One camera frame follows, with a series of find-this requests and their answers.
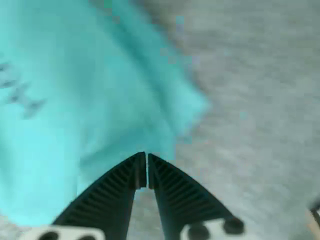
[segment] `turquoise fabric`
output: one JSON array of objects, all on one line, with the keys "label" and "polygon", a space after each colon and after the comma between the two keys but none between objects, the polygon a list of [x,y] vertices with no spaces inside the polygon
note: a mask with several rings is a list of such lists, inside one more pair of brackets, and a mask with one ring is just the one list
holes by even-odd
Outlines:
[{"label": "turquoise fabric", "polygon": [[42,225],[139,151],[172,161],[208,108],[128,0],[0,0],[0,212]]}]

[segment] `gray carpet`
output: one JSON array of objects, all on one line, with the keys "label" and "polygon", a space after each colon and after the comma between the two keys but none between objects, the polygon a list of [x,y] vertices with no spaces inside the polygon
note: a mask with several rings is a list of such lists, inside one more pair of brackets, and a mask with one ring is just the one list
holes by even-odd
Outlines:
[{"label": "gray carpet", "polygon": [[[320,194],[320,1],[144,5],[192,56],[213,104],[193,142],[179,144],[178,167],[259,240],[311,240],[305,210]],[[145,192],[134,205],[128,240],[164,239],[153,197]]]}]

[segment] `black screw hole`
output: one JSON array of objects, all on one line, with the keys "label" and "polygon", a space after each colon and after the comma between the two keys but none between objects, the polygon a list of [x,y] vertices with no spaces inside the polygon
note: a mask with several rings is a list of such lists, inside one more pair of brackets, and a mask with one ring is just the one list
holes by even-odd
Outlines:
[{"label": "black screw hole", "polygon": [[208,240],[210,232],[202,223],[192,224],[188,231],[189,240]]},{"label": "black screw hole", "polygon": [[48,231],[44,233],[39,240],[58,240],[59,234],[55,231]]},{"label": "black screw hole", "polygon": [[96,240],[96,238],[92,235],[85,235],[83,237],[80,237],[78,240]]},{"label": "black screw hole", "polygon": [[225,233],[230,235],[241,235],[245,232],[245,224],[239,218],[234,217],[225,220],[223,224]]}]

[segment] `gray surface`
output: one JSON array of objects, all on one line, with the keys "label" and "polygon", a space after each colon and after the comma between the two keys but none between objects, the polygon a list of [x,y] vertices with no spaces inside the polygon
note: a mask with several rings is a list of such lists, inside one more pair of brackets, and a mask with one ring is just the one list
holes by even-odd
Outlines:
[{"label": "gray surface", "polygon": [[[312,239],[305,208],[320,194],[320,1],[145,1],[193,56],[213,103],[194,142],[178,146],[177,165],[259,239]],[[163,239],[152,194],[141,199],[128,239]]]}]

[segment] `gray fabric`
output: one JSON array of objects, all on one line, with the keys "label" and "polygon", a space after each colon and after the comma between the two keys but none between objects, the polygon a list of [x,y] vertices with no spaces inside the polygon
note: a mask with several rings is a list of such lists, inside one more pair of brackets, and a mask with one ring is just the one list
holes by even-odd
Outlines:
[{"label": "gray fabric", "polygon": [[[320,194],[320,1],[144,5],[192,56],[213,104],[192,144],[179,144],[178,167],[260,240],[311,240],[305,210]],[[149,192],[133,208],[128,240],[137,239],[163,239]]]}]

